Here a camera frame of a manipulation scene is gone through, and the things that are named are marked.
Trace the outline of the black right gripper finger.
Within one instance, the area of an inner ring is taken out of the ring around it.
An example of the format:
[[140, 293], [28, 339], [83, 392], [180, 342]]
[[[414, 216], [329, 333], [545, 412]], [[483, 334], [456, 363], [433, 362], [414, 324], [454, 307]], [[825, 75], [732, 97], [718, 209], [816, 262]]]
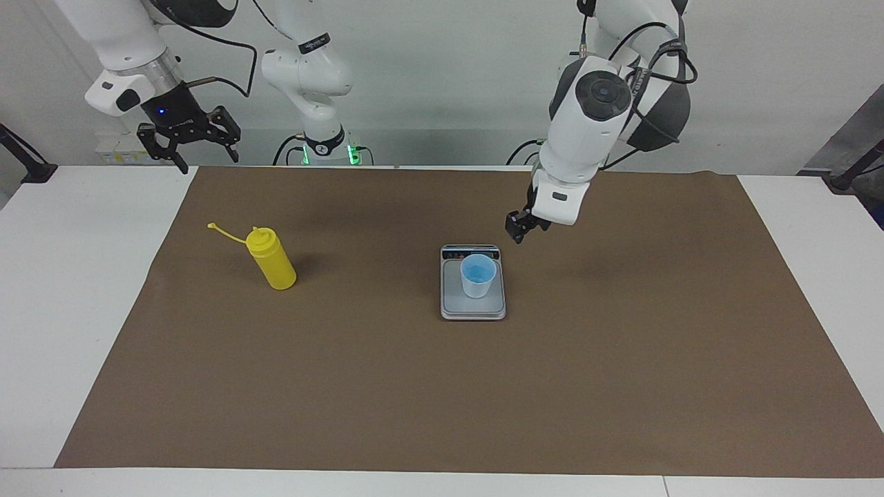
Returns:
[[237, 147], [241, 139], [241, 128], [224, 105], [218, 105], [207, 114], [207, 139], [212, 144], [223, 146], [234, 164], [239, 163]]
[[139, 124], [137, 128], [137, 137], [152, 159], [172, 161], [182, 174], [189, 173], [189, 165], [177, 151], [177, 142], [171, 139], [164, 146], [158, 142], [158, 135], [157, 127], [153, 124]]

